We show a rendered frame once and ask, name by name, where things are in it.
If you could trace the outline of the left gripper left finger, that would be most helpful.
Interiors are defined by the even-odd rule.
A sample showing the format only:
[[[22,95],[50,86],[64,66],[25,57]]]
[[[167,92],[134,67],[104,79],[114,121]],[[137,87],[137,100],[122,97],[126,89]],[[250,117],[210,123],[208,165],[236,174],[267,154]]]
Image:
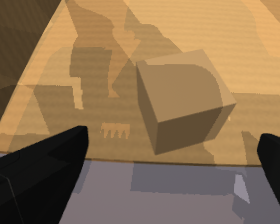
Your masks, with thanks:
[[[88,146],[76,126],[0,157],[0,224],[59,224]]]

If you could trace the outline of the brown cardboard box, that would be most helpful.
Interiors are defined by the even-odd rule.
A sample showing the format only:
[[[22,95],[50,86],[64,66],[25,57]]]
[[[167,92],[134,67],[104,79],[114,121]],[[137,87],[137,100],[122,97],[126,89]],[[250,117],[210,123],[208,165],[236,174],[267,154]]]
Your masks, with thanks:
[[[237,105],[215,139],[155,155],[136,62],[203,49]],[[262,167],[280,136],[280,0],[0,0],[0,153],[87,126],[86,161]]]

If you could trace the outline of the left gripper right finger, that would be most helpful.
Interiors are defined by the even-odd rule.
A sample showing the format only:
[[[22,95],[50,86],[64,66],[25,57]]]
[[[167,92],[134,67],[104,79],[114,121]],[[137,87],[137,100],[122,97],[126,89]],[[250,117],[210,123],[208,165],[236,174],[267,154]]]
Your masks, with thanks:
[[[280,137],[270,133],[261,134],[257,154],[280,205]]]

